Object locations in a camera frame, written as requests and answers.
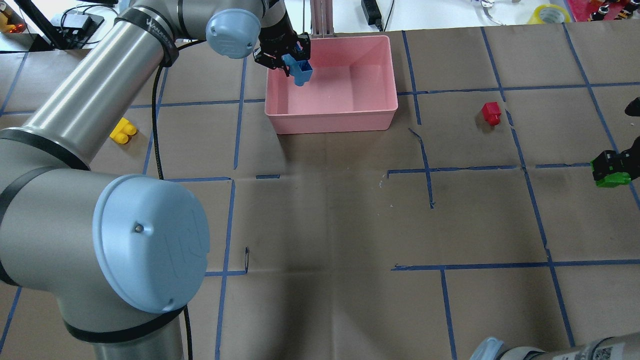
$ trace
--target green object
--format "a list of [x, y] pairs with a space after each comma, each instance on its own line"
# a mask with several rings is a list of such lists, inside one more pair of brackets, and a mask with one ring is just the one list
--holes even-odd
[[631, 175], [629, 175], [628, 172], [615, 172], [596, 181], [596, 186], [599, 188], [615, 188], [616, 186], [628, 185], [630, 183]]

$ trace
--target black band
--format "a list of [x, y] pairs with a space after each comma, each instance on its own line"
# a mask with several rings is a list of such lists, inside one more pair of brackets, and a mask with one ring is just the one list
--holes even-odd
[[173, 310], [168, 313], [164, 313], [157, 318], [144, 323], [142, 325], [138, 325], [135, 327], [131, 327], [125, 330], [118, 331], [109, 331], [109, 332], [92, 332], [78, 329], [77, 327], [73, 327], [69, 325], [65, 321], [65, 327], [67, 331], [73, 335], [78, 340], [86, 341], [88, 343], [104, 343], [104, 344], [113, 344], [113, 343], [123, 343], [125, 341], [131, 341], [135, 339], [142, 338], [143, 336], [149, 335], [152, 332], [162, 328], [166, 324], [170, 323], [176, 316], [180, 315], [183, 307], [178, 310]]
[[[11, 201], [13, 201], [15, 196], [18, 195], [20, 190], [22, 190], [22, 188], [25, 187], [31, 180], [34, 180], [36, 177], [56, 168], [57, 167], [41, 167], [31, 170], [14, 180], [2, 191], [2, 193], [0, 193], [0, 227], [2, 226], [2, 220], [4, 219], [6, 210], [9, 208], [9, 205], [11, 205]], [[0, 261], [0, 280], [6, 282], [9, 285], [20, 286], [9, 276], [9, 274], [7, 274], [4, 266], [2, 265], [2, 261]]]
[[183, 2], [184, 0], [178, 0], [178, 21], [180, 22], [180, 28], [182, 29], [182, 32], [185, 34], [185, 36], [187, 36], [188, 38], [193, 38], [191, 34], [189, 34], [187, 26], [184, 24], [184, 10], [182, 9]]
[[40, 135], [28, 133], [17, 129], [5, 129], [0, 131], [0, 139], [13, 140], [40, 149], [58, 160], [64, 162], [70, 168], [76, 170], [89, 170], [89, 167], [83, 163], [73, 152], [44, 138]]
[[[147, 8], [146, 6], [141, 7], [154, 11], [153, 9]], [[166, 21], [162, 14], [159, 14], [155, 11], [154, 13], [158, 14], [158, 16], [160, 16], [167, 24], [169, 24], [169, 22]], [[164, 49], [164, 60], [162, 66], [170, 67], [171, 65], [173, 65], [175, 60], [178, 58], [178, 48], [173, 43], [173, 34], [169, 34], [158, 21], [152, 18], [149, 14], [142, 12], [136, 8], [126, 9], [123, 13], [120, 14], [120, 16], [115, 19], [115, 22], [121, 20], [134, 24], [135, 26], [141, 28], [142, 30], [145, 30], [147, 33], [150, 33], [156, 39], [158, 39]]]

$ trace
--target black power adapter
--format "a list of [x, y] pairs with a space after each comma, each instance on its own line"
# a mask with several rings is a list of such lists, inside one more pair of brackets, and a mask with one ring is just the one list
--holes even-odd
[[362, 11], [364, 11], [364, 16], [367, 18], [369, 25], [375, 25], [378, 30], [383, 31], [382, 14], [376, 0], [362, 0]]

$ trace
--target blue tape line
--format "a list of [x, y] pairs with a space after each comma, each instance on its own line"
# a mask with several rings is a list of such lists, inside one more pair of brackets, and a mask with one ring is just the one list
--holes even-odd
[[[164, 68], [164, 76], [162, 79], [162, 84], [160, 86], [160, 94], [158, 95], [158, 100], [156, 102], [156, 120], [159, 120], [160, 117], [160, 105], [162, 104], [162, 96], [164, 95], [164, 85], [166, 84], [166, 76], [169, 73], [169, 68]], [[149, 144], [147, 145], [147, 155], [145, 156], [145, 164], [142, 166], [142, 174], [147, 174], [147, 170], [149, 169], [149, 159], [151, 158], [151, 149], [153, 149], [154, 137], [149, 137]]]
[[162, 104], [162, 108], [171, 108], [174, 106], [194, 106], [194, 105], [221, 105], [221, 104], [237, 104], [238, 100], [216, 100], [216, 101], [192, 101], [192, 102], [170, 102]]
[[413, 64], [411, 63], [411, 52], [409, 51], [409, 41], [406, 39], [406, 32], [402, 30], [402, 39], [404, 41], [404, 51], [406, 53], [406, 61], [409, 65], [409, 76], [411, 77], [411, 90], [415, 93], [415, 76], [413, 75]]
[[389, 170], [387, 171], [387, 179], [391, 174], [416, 174], [421, 172], [424, 172], [423, 168], [403, 168], [403, 169], [397, 169], [397, 170]]
[[589, 83], [589, 78], [587, 78], [587, 73], [584, 71], [584, 68], [582, 67], [582, 63], [578, 58], [578, 53], [575, 51], [575, 47], [573, 46], [573, 42], [571, 40], [571, 36], [569, 35], [569, 31], [567, 30], [566, 25], [564, 23], [562, 24], [562, 27], [564, 29], [564, 35], [566, 37], [566, 41], [569, 43], [569, 48], [571, 49], [571, 53], [573, 54], [573, 59], [575, 60], [575, 63], [578, 65], [578, 69], [580, 69], [580, 74], [582, 75], [584, 83], [587, 86], [587, 91], [591, 96], [591, 101], [593, 102], [593, 106], [596, 108], [596, 112], [598, 113], [598, 118], [600, 118], [600, 123], [602, 124], [604, 131], [607, 133], [607, 137], [609, 137], [609, 142], [611, 142], [611, 146], [613, 147], [613, 150], [618, 152], [618, 147], [616, 146], [616, 142], [613, 140], [613, 136], [609, 131], [609, 126], [607, 125], [607, 122], [604, 119], [604, 115], [602, 115], [602, 110], [600, 109], [600, 105], [598, 105], [598, 100], [596, 100], [596, 95], [593, 93], [593, 89], [591, 88], [591, 84]]
[[221, 277], [221, 276], [242, 276], [246, 275], [246, 270], [234, 270], [234, 271], [208, 271], [204, 273], [205, 277]]
[[240, 82], [240, 101], [238, 104], [238, 121], [236, 127], [236, 149], [234, 152], [234, 170], [238, 168], [238, 157], [240, 153], [240, 132], [242, 131], [242, 109], [244, 104], [244, 81], [246, 79], [246, 58], [242, 62], [242, 80]]
[[427, 160], [427, 153], [424, 150], [424, 142], [422, 141], [422, 137], [418, 135], [418, 133], [416, 133], [412, 128], [409, 128], [409, 131], [411, 131], [412, 134], [414, 134], [418, 138], [418, 141], [420, 142], [420, 150], [422, 151], [422, 161], [424, 162], [424, 169], [425, 169], [424, 174], [427, 177], [427, 191], [429, 192], [429, 207], [433, 209], [433, 205], [435, 203], [433, 202], [433, 191], [431, 188], [431, 172], [429, 171], [429, 161]]
[[222, 285], [220, 287], [220, 303], [218, 305], [218, 326], [216, 328], [216, 352], [215, 360], [220, 360], [220, 345], [222, 342], [222, 320], [225, 310], [225, 297], [227, 295], [227, 278], [229, 270], [229, 254], [231, 251], [231, 230], [234, 219], [234, 206], [236, 203], [236, 182], [231, 180], [231, 195], [229, 197], [229, 214], [227, 217], [227, 240], [225, 247], [225, 262], [222, 266]]
[[495, 75], [495, 81], [498, 83], [498, 90], [500, 90], [500, 96], [502, 97], [502, 101], [507, 101], [507, 98], [504, 97], [504, 89], [502, 87], [502, 82], [500, 81], [498, 68], [495, 66], [495, 60], [493, 59], [493, 52], [491, 51], [491, 46], [489, 45], [489, 39], [486, 37], [486, 32], [484, 31], [484, 27], [480, 28], [480, 32], [482, 33], [482, 38], [484, 39], [484, 46], [486, 47], [486, 52], [489, 54], [489, 61], [491, 61], [491, 68], [493, 69], [493, 75]]
[[185, 177], [178, 179], [165, 179], [173, 183], [204, 183], [208, 181], [229, 181], [230, 177], [218, 176], [218, 177]]
[[640, 85], [640, 81], [633, 81], [631, 83], [602, 83], [602, 84], [591, 84], [592, 88], [602, 88], [602, 87], [610, 87], [610, 86], [638, 86]]
[[500, 91], [500, 88], [473, 88], [473, 89], [452, 89], [452, 90], [429, 90], [426, 91], [426, 94], [443, 94], [446, 92], [489, 92], [489, 91]]
[[418, 105], [418, 95], [413, 96], [413, 105], [415, 106], [415, 118], [418, 125], [422, 125], [422, 117], [420, 116], [420, 105]]
[[11, 304], [11, 310], [9, 310], [9, 315], [7, 315], [6, 317], [6, 323], [4, 324], [2, 338], [0, 339], [0, 354], [2, 354], [2, 350], [4, 348], [4, 342], [6, 341], [6, 337], [9, 334], [9, 326], [11, 326], [11, 321], [13, 320], [13, 315], [15, 314], [15, 308], [18, 306], [18, 300], [20, 300], [21, 293], [22, 293], [22, 288], [18, 286], [18, 288], [15, 290], [15, 296], [13, 297], [13, 304]]
[[542, 224], [542, 217], [540, 216], [540, 209], [538, 207], [538, 202], [536, 201], [536, 195], [533, 191], [533, 185], [531, 184], [531, 178], [529, 177], [529, 172], [527, 171], [527, 165], [524, 161], [524, 154], [522, 152], [522, 147], [520, 146], [520, 141], [518, 140], [518, 134], [513, 127], [513, 118], [511, 117], [511, 113], [509, 111], [505, 111], [507, 114], [507, 119], [509, 120], [509, 124], [511, 125], [511, 134], [513, 135], [513, 141], [516, 145], [516, 149], [518, 149], [518, 157], [520, 158], [520, 164], [522, 166], [522, 170], [524, 173], [524, 179], [527, 183], [527, 190], [529, 191], [529, 198], [531, 198], [531, 206], [533, 207], [533, 212], [536, 216], [536, 223], [538, 224], [538, 231], [540, 232], [540, 238], [542, 239], [542, 244], [545, 248], [545, 253], [547, 254], [547, 263], [549, 267], [549, 271], [551, 273], [551, 280], [554, 284], [554, 289], [556, 291], [556, 297], [558, 301], [558, 306], [560, 307], [560, 313], [562, 314], [564, 329], [566, 331], [567, 338], [569, 340], [569, 345], [571, 347], [575, 346], [575, 342], [573, 340], [573, 332], [571, 330], [571, 324], [569, 323], [569, 317], [566, 313], [566, 308], [564, 306], [564, 299], [562, 296], [562, 291], [560, 290], [560, 283], [558, 282], [556, 275], [556, 268], [554, 267], [554, 260], [551, 256], [551, 251], [549, 251], [547, 247], [547, 234], [545, 233], [545, 227]]
[[605, 265], [640, 265], [640, 259], [619, 260], [579, 260], [554, 261], [549, 263], [485, 263], [485, 264], [449, 264], [449, 265], [396, 265], [391, 271], [434, 271], [434, 270], [482, 270], [482, 269], [514, 269], [514, 268], [544, 268], [569, 266], [605, 266]]
[[273, 175], [256, 175], [255, 176], [256, 179], [258, 180], [262, 180], [262, 179], [279, 179], [280, 175], [279, 174], [273, 174]]
[[13, 93], [13, 89], [15, 89], [15, 85], [18, 83], [18, 78], [20, 77], [20, 73], [22, 72], [22, 68], [24, 68], [24, 63], [27, 61], [27, 56], [29, 53], [24, 53], [22, 57], [22, 61], [20, 61], [20, 66], [18, 66], [18, 71], [15, 72], [15, 76], [13, 77], [13, 82], [11, 82], [11, 86], [9, 86], [9, 91], [6, 93], [6, 97], [4, 98], [4, 102], [2, 106], [0, 106], [0, 115], [4, 115], [4, 109], [6, 109], [6, 105], [9, 103], [9, 99]]
[[450, 264], [450, 265], [396, 265], [391, 271], [426, 271], [426, 270], [479, 270], [479, 269], [512, 269], [541, 268], [547, 262], [539, 263], [496, 263], [496, 264]]
[[564, 168], [564, 167], [590, 167], [590, 163], [575, 163], [575, 164], [540, 164], [536, 165], [536, 168]]
[[431, 168], [430, 172], [440, 172], [440, 171], [460, 171], [460, 170], [473, 170], [473, 171], [484, 171], [484, 170], [513, 170], [518, 168], [516, 165], [497, 165], [497, 166], [486, 166], [486, 167], [439, 167], [439, 168]]
[[636, 191], [636, 187], [633, 183], [629, 184], [629, 189], [631, 189], [631, 195], [633, 195], [634, 200], [636, 201], [636, 206], [638, 207], [638, 210], [640, 210], [640, 198], [638, 197], [638, 192]]
[[541, 85], [541, 86], [510, 86], [504, 88], [505, 91], [517, 90], [547, 90], [547, 89], [578, 89], [586, 88], [586, 85]]
[[447, 317], [447, 332], [449, 333], [449, 346], [451, 347], [451, 359], [458, 360], [456, 340], [453, 334], [453, 321], [451, 320], [451, 306], [449, 305], [449, 291], [447, 289], [447, 276], [444, 270], [440, 270], [440, 282], [442, 283], [442, 298], [444, 300], [444, 313]]
[[640, 265], [640, 259], [556, 261], [554, 266]]
[[562, 296], [562, 291], [560, 290], [560, 282], [558, 281], [558, 277], [556, 275], [556, 267], [553, 264], [553, 260], [551, 259], [551, 251], [549, 249], [545, 249], [547, 252], [547, 258], [549, 259], [549, 270], [551, 271], [551, 280], [554, 283], [554, 289], [556, 291], [556, 296], [558, 298], [558, 305], [560, 306], [560, 314], [562, 315], [562, 320], [564, 322], [564, 329], [566, 330], [566, 337], [569, 340], [569, 347], [575, 346], [575, 340], [573, 339], [573, 331], [571, 330], [571, 324], [569, 323], [569, 315], [566, 312], [566, 307], [564, 306], [564, 298]]

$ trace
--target light blue joint cap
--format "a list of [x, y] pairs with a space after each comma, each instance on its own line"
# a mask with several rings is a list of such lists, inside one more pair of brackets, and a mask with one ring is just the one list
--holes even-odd
[[307, 60], [296, 61], [290, 54], [284, 54], [282, 55], [282, 61], [289, 67], [289, 73], [293, 76], [293, 82], [298, 86], [302, 86], [309, 81], [311, 75], [314, 73], [311, 64], [309, 64]]
[[260, 34], [260, 20], [244, 9], [226, 9], [211, 17], [205, 33], [211, 49], [241, 59], [253, 52]]
[[183, 186], [121, 176], [102, 191], [93, 213], [93, 247], [113, 290], [148, 313], [180, 309], [207, 271], [209, 226]]
[[504, 345], [504, 341], [496, 338], [486, 338], [478, 346], [470, 360], [495, 360], [500, 348]]

